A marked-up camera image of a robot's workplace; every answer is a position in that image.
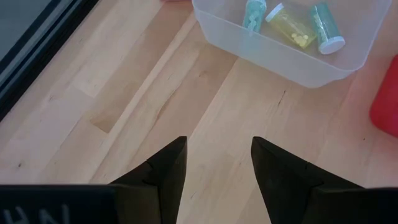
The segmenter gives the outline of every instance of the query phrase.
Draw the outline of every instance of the black plastic part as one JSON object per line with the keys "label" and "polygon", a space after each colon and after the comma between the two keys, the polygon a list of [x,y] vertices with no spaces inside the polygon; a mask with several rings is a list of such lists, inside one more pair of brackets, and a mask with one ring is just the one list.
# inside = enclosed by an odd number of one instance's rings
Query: black plastic part
{"label": "black plastic part", "polygon": [[[18,66],[6,75],[7,80],[2,81],[0,86],[0,120],[7,115],[97,2],[98,0],[73,0]],[[39,19],[45,18],[47,14],[41,14]],[[3,59],[2,63],[9,61],[9,57],[10,55]]]}
{"label": "black plastic part", "polygon": [[109,185],[3,185],[0,223],[173,224],[186,165],[179,137]]}
{"label": "black plastic part", "polygon": [[398,189],[364,189],[260,137],[251,155],[272,224],[398,223]]}

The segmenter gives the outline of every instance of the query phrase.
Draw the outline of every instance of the wood grain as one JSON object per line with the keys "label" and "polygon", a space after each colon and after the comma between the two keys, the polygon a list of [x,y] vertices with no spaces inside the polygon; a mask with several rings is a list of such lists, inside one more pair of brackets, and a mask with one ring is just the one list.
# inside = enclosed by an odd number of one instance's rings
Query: wood grain
{"label": "wood grain", "polygon": [[100,1],[0,123],[0,183],[105,184],[186,135],[178,223],[270,223],[253,136],[365,187],[398,186],[398,139],[368,116],[397,20],[393,1],[365,66],[308,89],[210,45],[189,1]]}

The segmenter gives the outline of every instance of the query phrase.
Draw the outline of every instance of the white bottle cap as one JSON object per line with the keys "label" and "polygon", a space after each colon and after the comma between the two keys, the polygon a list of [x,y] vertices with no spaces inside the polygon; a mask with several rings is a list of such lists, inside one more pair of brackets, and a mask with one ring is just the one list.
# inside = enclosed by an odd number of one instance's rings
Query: white bottle cap
{"label": "white bottle cap", "polygon": [[274,16],[276,16],[276,14],[278,14],[278,12],[280,11],[280,10],[282,10],[284,8],[284,5],[282,4],[282,3],[279,3],[279,5],[277,5],[276,7],[275,7],[275,9],[273,9],[269,14],[268,14],[268,16],[266,17],[266,21],[267,22],[270,22],[273,18],[274,18]]}
{"label": "white bottle cap", "polygon": [[324,55],[332,54],[344,47],[345,44],[346,41],[342,36],[332,37],[319,46],[319,52]]}

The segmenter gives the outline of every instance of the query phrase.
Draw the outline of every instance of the black frame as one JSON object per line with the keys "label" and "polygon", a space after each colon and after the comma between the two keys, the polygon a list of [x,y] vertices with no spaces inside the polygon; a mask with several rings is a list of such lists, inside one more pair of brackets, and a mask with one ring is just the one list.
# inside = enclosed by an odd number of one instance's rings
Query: black frame
{"label": "black frame", "polygon": [[[31,32],[37,29],[40,21],[47,18],[49,12],[58,2],[59,0],[52,1],[46,7],[45,11],[27,30],[26,35],[24,34],[21,42],[18,41],[19,45],[16,45],[10,55],[8,54],[2,60],[4,65],[1,67],[6,66],[5,63],[10,61],[10,57],[16,52],[17,48],[27,41],[26,39],[29,38]],[[40,72],[51,61],[97,2],[98,0],[73,0],[32,50],[6,75],[7,79],[0,85],[0,121],[17,103],[18,99],[39,76]]]}

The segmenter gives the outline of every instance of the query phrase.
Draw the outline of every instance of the pill bottle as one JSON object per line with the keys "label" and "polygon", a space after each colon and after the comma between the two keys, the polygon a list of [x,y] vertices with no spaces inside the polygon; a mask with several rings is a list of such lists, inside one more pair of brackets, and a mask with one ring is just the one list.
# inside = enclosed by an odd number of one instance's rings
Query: pill bottle
{"label": "pill bottle", "polygon": [[243,19],[243,27],[250,31],[260,32],[262,21],[267,10],[265,0],[248,0]]}
{"label": "pill bottle", "polygon": [[311,8],[311,20],[318,34],[318,50],[321,54],[332,54],[344,47],[346,42],[337,28],[327,3],[321,2]]}
{"label": "pill bottle", "polygon": [[317,38],[316,33],[294,16],[290,15],[282,3],[277,5],[275,9],[268,14],[266,21],[303,49],[308,47],[311,42]]}

